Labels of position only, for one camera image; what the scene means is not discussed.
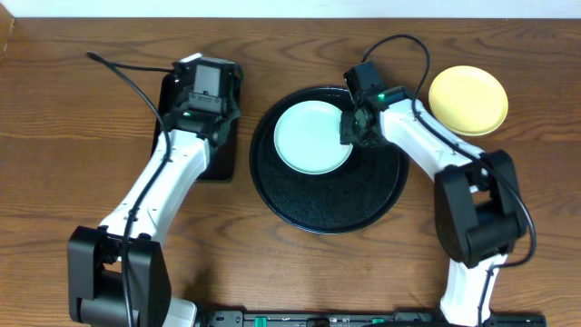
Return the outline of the light green plate stained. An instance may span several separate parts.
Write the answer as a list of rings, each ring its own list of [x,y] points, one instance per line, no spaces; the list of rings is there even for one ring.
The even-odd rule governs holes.
[[[330,173],[350,157],[353,146],[340,143],[339,107],[304,101],[283,112],[275,124],[273,142],[281,160],[299,173]]]

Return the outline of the yellow plate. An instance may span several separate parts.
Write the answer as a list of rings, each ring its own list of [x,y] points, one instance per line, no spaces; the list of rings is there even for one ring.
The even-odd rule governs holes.
[[[428,91],[434,116],[449,130],[466,136],[490,134],[507,118],[503,85],[487,71],[457,65],[439,73]]]

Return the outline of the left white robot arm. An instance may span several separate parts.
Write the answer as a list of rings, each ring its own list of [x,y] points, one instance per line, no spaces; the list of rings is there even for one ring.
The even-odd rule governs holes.
[[[69,314],[90,326],[193,326],[198,308],[172,293],[162,248],[185,195],[228,144],[242,68],[198,58],[176,62],[153,112],[159,132],[148,164],[98,227],[67,244]]]

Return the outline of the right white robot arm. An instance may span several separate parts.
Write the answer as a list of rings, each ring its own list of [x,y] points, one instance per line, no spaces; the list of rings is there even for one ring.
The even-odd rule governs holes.
[[[434,183],[438,240],[450,258],[439,303],[457,326],[489,322],[497,273],[519,238],[534,231],[516,169],[504,151],[487,153],[451,133],[404,87],[349,89],[353,109],[341,117],[341,141],[393,144]]]

